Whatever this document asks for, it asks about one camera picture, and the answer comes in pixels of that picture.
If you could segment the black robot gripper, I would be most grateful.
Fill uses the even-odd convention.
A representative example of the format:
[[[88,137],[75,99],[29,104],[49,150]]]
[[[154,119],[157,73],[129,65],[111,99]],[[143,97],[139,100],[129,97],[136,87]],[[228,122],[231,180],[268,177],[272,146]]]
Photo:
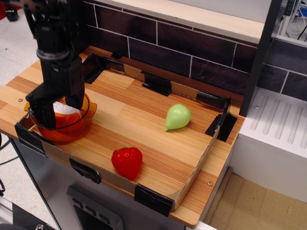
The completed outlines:
[[[71,50],[47,53],[36,50],[40,59],[43,83],[26,96],[30,115],[47,128],[56,128],[53,103],[63,96],[66,105],[81,110],[84,99],[83,64]]]

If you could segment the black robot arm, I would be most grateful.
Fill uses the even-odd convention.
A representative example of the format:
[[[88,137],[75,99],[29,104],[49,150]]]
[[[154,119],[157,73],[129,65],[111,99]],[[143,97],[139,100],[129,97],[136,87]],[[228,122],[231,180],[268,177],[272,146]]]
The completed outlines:
[[[53,104],[65,98],[67,105],[81,109],[84,77],[81,57],[75,53],[72,39],[78,33],[69,0],[27,0],[24,12],[37,42],[43,83],[29,93],[30,114],[47,128],[56,128]]]

